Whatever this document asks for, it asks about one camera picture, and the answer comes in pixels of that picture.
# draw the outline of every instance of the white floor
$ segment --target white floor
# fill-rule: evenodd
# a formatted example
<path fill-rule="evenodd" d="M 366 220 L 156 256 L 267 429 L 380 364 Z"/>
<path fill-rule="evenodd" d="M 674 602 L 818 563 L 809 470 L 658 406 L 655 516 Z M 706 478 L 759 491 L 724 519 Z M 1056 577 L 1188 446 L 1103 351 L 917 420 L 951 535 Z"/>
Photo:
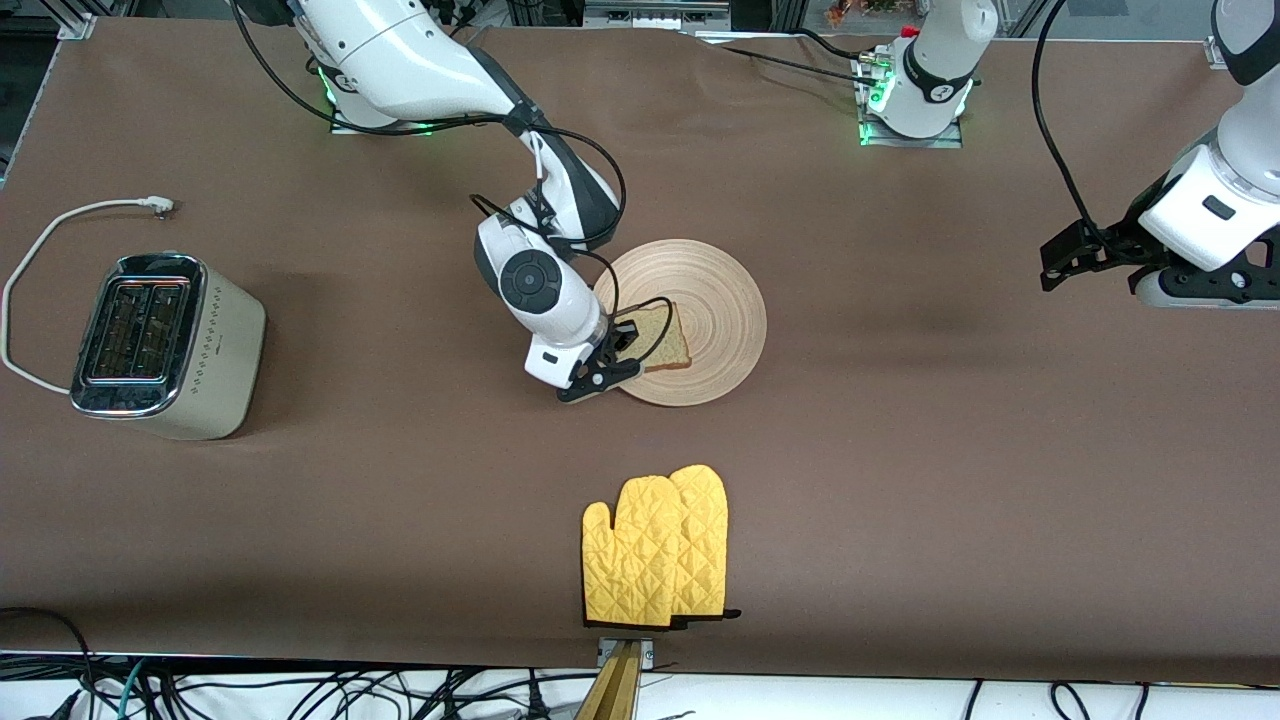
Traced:
<path fill-rule="evenodd" d="M 554 675 L 557 670 L 541 671 Z M 430 692 L 444 673 L 406 673 L 408 687 Z M 460 693 L 476 693 L 522 680 L 525 670 L 492 670 Z M 219 680 L 250 684 L 288 675 L 224 675 L 193 678 L 183 684 Z M 840 720 L 961 720 L 973 689 L 968 680 L 888 680 L 858 678 L 786 678 L 751 675 L 645 674 L 641 680 L 636 720 L 669 720 L 686 714 L 690 720 L 742 720 L 754 717 Z M 590 680 L 543 682 L 543 697 L 550 707 L 576 703 Z M 1075 684 L 1092 720 L 1129 720 L 1134 716 L 1139 688 L 1135 685 Z M 73 691 L 72 680 L 0 682 L 0 720 L 27 720 L 51 714 Z M 283 720 L 311 689 L 287 685 L 268 689 L 197 689 L 188 697 L 214 720 Z M 511 693 L 517 701 L 524 692 Z M 1060 693 L 1071 720 L 1080 720 L 1066 693 Z M 338 710 L 340 696 L 311 715 L 326 720 Z M 467 719 L 509 719 L 520 707 L 494 701 L 468 707 Z M 389 702 L 365 697 L 351 707 L 351 720 L 394 720 L 399 712 Z M 86 698 L 72 715 L 84 719 Z M 433 717 L 439 717 L 436 711 Z M 99 703 L 97 716 L 111 720 Z M 1053 720 L 1057 715 L 1044 683 L 988 682 L 982 687 L 973 720 Z M 1153 687 L 1143 720 L 1274 720 L 1280 717 L 1280 692 L 1266 689 Z"/>

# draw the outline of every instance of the brown table surface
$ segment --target brown table surface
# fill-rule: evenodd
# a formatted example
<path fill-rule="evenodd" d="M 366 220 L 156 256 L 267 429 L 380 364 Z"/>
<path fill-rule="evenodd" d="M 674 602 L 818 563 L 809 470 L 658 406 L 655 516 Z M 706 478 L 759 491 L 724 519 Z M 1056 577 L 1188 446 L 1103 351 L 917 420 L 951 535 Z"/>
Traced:
<path fill-rule="evenodd" d="M 319 100 L 294 32 L 255 35 Z M 17 357 L 69 377 L 111 260 L 166 249 L 257 296 L 266 347 L 246 425 L 211 443 L 0 373 L 5 605 L 65 611 L 100 650 L 581 666 L 602 634 L 582 509 L 705 462 L 742 616 L 663 635 L 681 670 L 1277 678 L 1280 327 L 1147 309 L 1123 272 L 1041 292 L 1037 249 L 1074 210 L 1030 42 L 991 47 L 961 151 L 860 147 L 838 81 L 673 32 L 479 42 L 625 168 L 608 256 L 691 237 L 750 269 L 755 373 L 700 407 L 558 405 L 471 258 L 466 195 L 531 183 L 506 131 L 332 137 L 230 23 L 102 20 L 63 45 L 0 193 L 0 266 L 83 202 L 186 206 L 61 229 L 15 293 Z M 1046 65 L 1106 222 L 1239 95 L 1194 44 L 1055 44 Z"/>

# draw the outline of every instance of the toaster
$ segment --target toaster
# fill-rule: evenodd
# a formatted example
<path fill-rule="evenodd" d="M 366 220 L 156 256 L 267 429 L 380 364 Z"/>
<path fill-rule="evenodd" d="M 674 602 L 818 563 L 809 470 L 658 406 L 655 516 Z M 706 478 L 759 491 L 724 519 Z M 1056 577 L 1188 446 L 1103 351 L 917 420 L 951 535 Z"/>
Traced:
<path fill-rule="evenodd" d="M 172 439 L 227 437 L 248 413 L 266 311 L 200 260 L 122 258 L 84 329 L 72 405 Z"/>

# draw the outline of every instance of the metal mounting plate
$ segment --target metal mounting plate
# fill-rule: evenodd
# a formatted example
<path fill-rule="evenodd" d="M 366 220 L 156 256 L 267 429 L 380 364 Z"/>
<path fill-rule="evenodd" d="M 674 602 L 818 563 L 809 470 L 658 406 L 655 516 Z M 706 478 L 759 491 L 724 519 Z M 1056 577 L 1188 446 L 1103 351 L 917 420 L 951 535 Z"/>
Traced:
<path fill-rule="evenodd" d="M 613 653 L 613 648 L 623 641 L 630 641 L 635 638 L 600 638 L 599 644 L 595 647 L 595 666 L 604 667 L 604 661 L 609 659 Z M 653 670 L 653 639 L 643 638 L 640 641 L 640 669 Z"/>

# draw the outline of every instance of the quilted fabric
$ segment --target quilted fabric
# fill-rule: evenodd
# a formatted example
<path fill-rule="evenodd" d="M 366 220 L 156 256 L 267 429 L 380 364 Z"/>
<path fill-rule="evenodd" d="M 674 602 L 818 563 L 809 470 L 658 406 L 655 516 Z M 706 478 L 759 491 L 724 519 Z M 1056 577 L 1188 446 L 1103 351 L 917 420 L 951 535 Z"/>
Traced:
<path fill-rule="evenodd" d="M 724 612 L 724 570 L 728 552 L 728 500 L 724 483 L 707 465 L 671 474 L 685 509 L 676 562 L 676 605 L 672 615 Z"/>
<path fill-rule="evenodd" d="M 680 492 L 660 475 L 622 486 L 617 518 L 609 506 L 582 514 L 582 592 L 589 623 L 667 626 L 675 606 Z"/>
<path fill-rule="evenodd" d="M 622 486 L 609 506 L 582 514 L 582 597 L 588 623 L 667 628 L 672 616 L 724 614 L 728 501 L 705 465 Z"/>

